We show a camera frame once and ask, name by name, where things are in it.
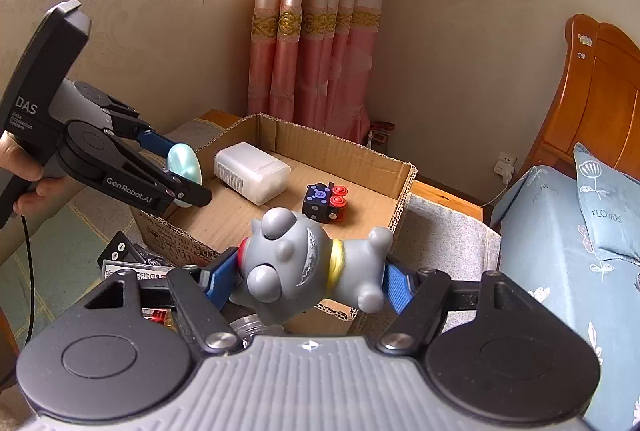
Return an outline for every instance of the gray toy figure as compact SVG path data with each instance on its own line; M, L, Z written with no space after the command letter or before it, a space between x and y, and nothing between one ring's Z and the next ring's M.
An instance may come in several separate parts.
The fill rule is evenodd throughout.
M255 309L267 325L281 324L322 299L378 312L392 233L374 227L367 239L331 239L322 225L284 207L252 220L238 250L242 283L229 298Z

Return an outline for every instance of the person's hand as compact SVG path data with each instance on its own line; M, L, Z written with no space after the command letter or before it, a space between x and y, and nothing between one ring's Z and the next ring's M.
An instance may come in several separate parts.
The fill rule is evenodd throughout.
M65 188L65 178L42 178L42 166L7 132L0 138L0 167L29 182L39 181L35 191L25 193L14 202L14 211L19 215L36 213L47 204L47 197L58 195Z

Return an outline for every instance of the corrugated cardboard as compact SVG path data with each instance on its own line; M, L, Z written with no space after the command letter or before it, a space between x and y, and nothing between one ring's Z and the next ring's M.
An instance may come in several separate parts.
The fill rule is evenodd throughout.
M286 191L256 206L215 177L215 154L238 142L253 144L291 166ZM239 245L251 234L251 219L261 218L272 207L301 211L306 186L317 182L334 182L349 190L344 220L324 226L330 237L367 237L377 225L394 231L416 174L415 167L406 162L265 114L240 119L196 154L203 184L213 192L209 205L186 209L172 205L162 217L132 210L146 245L178 266L202 265L226 248ZM318 308L343 321L336 321L332 328L338 333L348 329L357 312L331 300L323 301ZM291 328L300 331L306 327L305 321L312 320L325 319L316 311L308 311L302 319L292 319Z

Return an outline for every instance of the wooden bed headboard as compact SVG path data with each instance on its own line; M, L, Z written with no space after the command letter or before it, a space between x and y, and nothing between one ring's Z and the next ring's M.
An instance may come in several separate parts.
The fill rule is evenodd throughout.
M618 27L584 14L566 22L564 74L517 180L551 166L575 178L574 144L640 178L640 50Z

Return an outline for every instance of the pink curtain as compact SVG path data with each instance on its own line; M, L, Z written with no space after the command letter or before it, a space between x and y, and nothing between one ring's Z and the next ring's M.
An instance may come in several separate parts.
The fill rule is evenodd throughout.
M364 106L382 0L255 0L250 113L356 142L369 129Z

